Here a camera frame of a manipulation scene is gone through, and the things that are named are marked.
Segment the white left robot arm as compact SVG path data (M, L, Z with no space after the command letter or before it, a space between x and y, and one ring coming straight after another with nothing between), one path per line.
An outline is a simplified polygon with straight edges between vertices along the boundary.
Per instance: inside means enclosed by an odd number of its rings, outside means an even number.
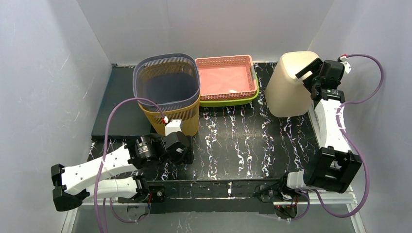
M88 198L148 201L159 189L148 185L144 176L114 177L163 163L192 164L192 142L192 136L181 131L167 136L150 133L128 141L105 157L76 166L53 165L51 180L54 206L57 211L64 212L81 206Z

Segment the cream bin liner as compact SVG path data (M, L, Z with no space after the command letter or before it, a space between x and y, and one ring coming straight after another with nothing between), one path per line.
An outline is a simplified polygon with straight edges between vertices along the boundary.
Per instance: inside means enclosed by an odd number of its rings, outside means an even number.
M310 92L303 80L296 74L319 58L312 51L295 51L283 54L264 91L269 112L275 117L295 117L304 115L311 106Z

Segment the orange slatted waste bin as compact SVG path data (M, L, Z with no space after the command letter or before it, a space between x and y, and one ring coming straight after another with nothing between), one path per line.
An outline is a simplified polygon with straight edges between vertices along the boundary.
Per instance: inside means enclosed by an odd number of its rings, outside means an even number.
M160 113L156 110L155 112L147 111L143 109L143 106L138 104L141 110L144 112L145 116L153 126L154 130L165 136L165 124L162 121ZM200 97L190 106L163 112L169 121L180 119L182 120L182 132L188 136L195 136L199 129L199 108L200 108Z

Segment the grey slatted waste bin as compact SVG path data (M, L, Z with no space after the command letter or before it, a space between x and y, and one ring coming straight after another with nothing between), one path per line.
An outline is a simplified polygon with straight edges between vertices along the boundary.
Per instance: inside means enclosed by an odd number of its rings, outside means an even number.
M200 96L200 75L195 60L183 53L146 58L133 71L136 98L156 103L163 112L185 108Z

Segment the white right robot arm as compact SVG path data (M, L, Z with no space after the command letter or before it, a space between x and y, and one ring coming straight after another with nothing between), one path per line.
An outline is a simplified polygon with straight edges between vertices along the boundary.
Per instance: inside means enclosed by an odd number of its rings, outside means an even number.
M345 66L342 62L316 58L296 74L310 92L319 125L319 149L307 168L287 175L289 189L321 189L343 193L362 165L342 134L344 122L337 122L337 110L345 103L338 90Z

